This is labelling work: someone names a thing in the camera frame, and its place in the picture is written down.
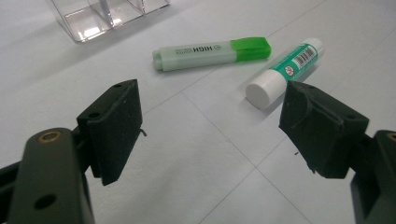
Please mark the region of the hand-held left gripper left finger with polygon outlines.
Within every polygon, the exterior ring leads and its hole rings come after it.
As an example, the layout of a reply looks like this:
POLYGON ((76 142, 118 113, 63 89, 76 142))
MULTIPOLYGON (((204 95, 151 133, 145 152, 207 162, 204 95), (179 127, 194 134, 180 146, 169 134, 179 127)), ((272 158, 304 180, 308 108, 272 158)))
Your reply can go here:
POLYGON ((137 80, 111 86, 77 117, 77 122, 89 146, 93 175, 104 186, 116 182, 141 133, 137 80))

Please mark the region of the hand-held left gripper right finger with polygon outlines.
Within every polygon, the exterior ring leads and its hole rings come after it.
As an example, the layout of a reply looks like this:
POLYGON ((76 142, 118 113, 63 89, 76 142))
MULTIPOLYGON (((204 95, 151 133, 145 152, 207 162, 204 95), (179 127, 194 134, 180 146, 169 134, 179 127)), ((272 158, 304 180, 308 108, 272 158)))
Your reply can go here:
POLYGON ((308 168, 325 178, 344 178, 349 169, 369 176, 368 124, 368 118, 314 86, 287 84, 279 128, 308 168))

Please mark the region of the white and green glue stick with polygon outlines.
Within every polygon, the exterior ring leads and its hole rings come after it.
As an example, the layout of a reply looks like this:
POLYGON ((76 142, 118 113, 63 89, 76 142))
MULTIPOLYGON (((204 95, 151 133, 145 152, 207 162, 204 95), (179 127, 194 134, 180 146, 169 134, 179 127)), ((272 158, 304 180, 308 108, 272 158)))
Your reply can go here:
POLYGON ((300 79, 324 54, 324 44, 317 38, 307 38, 301 44, 276 59, 247 84, 247 100, 265 109, 286 90, 289 81, 300 79))

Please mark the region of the clear acrylic organizer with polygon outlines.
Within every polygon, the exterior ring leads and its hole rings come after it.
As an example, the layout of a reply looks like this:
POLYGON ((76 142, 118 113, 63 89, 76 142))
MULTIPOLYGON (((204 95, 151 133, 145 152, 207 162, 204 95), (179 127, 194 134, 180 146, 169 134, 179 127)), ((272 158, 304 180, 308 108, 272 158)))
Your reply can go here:
POLYGON ((171 0, 46 0, 54 17, 76 42, 84 43, 141 20, 171 0))

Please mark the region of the green highlighter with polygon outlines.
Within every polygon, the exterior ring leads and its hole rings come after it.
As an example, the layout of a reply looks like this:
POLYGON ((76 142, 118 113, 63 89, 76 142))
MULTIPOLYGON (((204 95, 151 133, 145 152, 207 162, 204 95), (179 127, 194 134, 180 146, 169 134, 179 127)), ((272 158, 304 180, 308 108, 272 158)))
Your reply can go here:
POLYGON ((222 63, 267 59, 272 52, 265 37, 245 37, 235 40, 163 47, 152 52, 156 70, 174 71, 222 63))

